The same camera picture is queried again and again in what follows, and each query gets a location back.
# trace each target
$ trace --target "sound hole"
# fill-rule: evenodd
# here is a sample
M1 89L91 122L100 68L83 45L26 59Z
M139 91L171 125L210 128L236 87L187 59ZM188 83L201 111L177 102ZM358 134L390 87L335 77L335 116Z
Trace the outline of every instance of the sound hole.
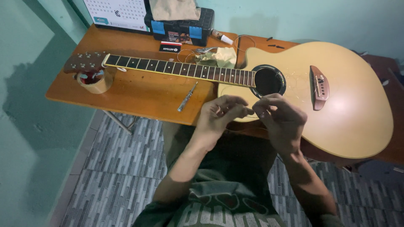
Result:
M254 81L257 92L262 96L278 93L282 87L278 74L268 68L258 70L255 73Z

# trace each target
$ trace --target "guitar body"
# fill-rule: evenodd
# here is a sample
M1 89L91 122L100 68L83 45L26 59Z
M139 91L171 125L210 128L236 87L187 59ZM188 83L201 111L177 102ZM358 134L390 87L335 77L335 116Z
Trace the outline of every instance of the guitar body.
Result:
M256 89L219 84L218 96L238 95L252 107L261 95L282 94L308 115L303 137L335 156L366 158L389 143L393 117L387 96L373 69L354 52L332 43L309 42L280 53L249 48L246 60L244 70L256 71ZM325 92L322 83L316 87L311 66L326 78ZM321 107L316 107L320 110L314 110L317 95L318 99L325 95ZM236 119L254 120L256 115Z

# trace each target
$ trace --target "toolbox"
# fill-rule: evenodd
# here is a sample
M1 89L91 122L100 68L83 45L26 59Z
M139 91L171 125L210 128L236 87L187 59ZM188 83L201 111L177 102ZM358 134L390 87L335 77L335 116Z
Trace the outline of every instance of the toolbox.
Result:
M145 16L145 24L150 28L156 40L206 46L214 18L215 12L209 8L201 8L201 16L198 21L155 21L152 13L148 11Z

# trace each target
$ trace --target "glue bottle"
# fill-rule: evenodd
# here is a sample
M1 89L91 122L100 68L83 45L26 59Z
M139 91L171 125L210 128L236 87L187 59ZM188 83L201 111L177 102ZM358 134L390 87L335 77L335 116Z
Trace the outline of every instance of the glue bottle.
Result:
M226 42L230 45L233 45L233 40L229 39L227 36L223 35L222 33L220 33L219 31L212 29L211 32L212 36L222 40L223 42Z

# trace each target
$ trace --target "desk calendar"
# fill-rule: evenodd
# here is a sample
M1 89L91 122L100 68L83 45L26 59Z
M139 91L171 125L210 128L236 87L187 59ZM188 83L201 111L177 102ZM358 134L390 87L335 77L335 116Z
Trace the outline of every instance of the desk calendar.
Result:
M147 7L144 0L84 0L84 3L97 27L150 31L144 22Z

